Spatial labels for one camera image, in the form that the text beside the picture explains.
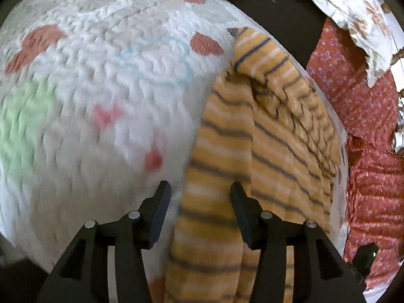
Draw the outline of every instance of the yellow striped cloth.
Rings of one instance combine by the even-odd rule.
[[[264,34],[239,29],[234,58],[207,100],[187,169],[166,302],[247,302],[259,251],[243,244],[230,185],[284,220],[330,231],[339,142],[318,93]],[[285,302],[292,301],[288,250]]]

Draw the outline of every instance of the white quilt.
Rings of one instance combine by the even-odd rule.
[[[50,271],[87,220],[118,220],[168,180],[143,252],[161,275],[205,98],[244,26],[265,32],[224,0],[23,0],[0,29],[1,234]]]

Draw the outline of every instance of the white cloth with brown flowers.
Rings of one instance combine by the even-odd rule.
[[[313,0],[338,26],[348,29],[358,47],[367,54],[368,86],[375,85],[391,64],[393,38],[377,0]]]

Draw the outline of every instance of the fabric fold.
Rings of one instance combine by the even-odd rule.
[[[234,58],[208,97],[166,275],[167,302],[249,300],[259,251],[242,242],[230,185],[283,220],[330,233],[339,140],[318,92],[264,34],[238,29]],[[285,301],[292,301],[293,251]]]

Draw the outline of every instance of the red patterned garment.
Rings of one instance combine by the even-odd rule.
[[[375,242],[379,253],[368,288],[384,283],[399,269],[404,253],[404,159],[391,152],[398,107],[391,72],[370,89],[365,53],[349,33],[327,20],[307,66],[349,133],[347,221],[344,257]]]

